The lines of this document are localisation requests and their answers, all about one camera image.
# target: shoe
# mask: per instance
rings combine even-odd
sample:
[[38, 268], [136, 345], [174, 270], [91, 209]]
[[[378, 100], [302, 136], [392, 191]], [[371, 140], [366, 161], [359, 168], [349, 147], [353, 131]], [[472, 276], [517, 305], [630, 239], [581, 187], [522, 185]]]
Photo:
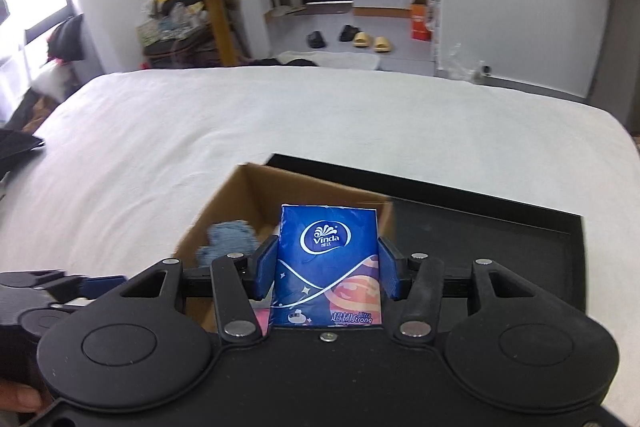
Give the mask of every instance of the shoe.
[[371, 45], [371, 37], [365, 32], [360, 32], [353, 39], [353, 45], [357, 48], [368, 48]]
[[344, 28], [342, 28], [342, 32], [340, 33], [340, 42], [351, 42], [353, 38], [360, 32], [360, 28], [356, 28], [355, 26], [351, 26], [347, 24]]
[[376, 37], [376, 40], [373, 42], [373, 50], [376, 53], [388, 53], [393, 49], [391, 42], [384, 37]]
[[315, 50], [318, 48], [326, 47], [326, 42], [324, 42], [324, 38], [322, 37], [322, 33], [320, 32], [309, 33], [309, 35], [306, 36], [306, 43], [310, 48], [313, 48]]

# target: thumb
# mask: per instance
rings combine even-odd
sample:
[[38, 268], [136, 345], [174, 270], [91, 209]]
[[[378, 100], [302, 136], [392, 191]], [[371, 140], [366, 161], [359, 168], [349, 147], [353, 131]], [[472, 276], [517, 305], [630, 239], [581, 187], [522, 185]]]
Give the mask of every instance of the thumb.
[[21, 383], [0, 380], [0, 410], [36, 412], [42, 407], [40, 393]]

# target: tissue pack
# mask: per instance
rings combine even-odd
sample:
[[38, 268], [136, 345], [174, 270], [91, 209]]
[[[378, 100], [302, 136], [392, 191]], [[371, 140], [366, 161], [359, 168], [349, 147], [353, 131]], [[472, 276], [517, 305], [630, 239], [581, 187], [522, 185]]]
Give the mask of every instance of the tissue pack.
[[282, 206], [272, 325], [381, 323], [376, 211]]

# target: gray floor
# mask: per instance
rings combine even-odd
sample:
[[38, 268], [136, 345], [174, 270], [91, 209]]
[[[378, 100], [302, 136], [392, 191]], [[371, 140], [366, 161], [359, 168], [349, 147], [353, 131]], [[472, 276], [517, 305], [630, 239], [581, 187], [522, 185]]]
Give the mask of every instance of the gray floor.
[[269, 22], [269, 33], [274, 55], [286, 51], [312, 51], [306, 45], [306, 36], [319, 30], [324, 36], [327, 52], [374, 52], [370, 48], [355, 48], [350, 42], [339, 42], [338, 36], [345, 24], [357, 26], [372, 38], [386, 37], [393, 51], [380, 54], [380, 69], [433, 76], [435, 64], [431, 43], [411, 38], [411, 20], [392, 17], [355, 17], [351, 13], [335, 15], [285, 15]]

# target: wooden table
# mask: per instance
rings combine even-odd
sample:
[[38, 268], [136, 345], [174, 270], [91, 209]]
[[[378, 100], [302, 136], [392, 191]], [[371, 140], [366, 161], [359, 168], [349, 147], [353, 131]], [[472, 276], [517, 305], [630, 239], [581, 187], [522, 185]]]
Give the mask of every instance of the wooden table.
[[204, 4], [209, 13], [211, 31], [216, 39], [222, 65], [227, 68], [237, 66], [238, 56], [234, 49], [229, 22], [226, 18], [224, 0], [204, 0]]

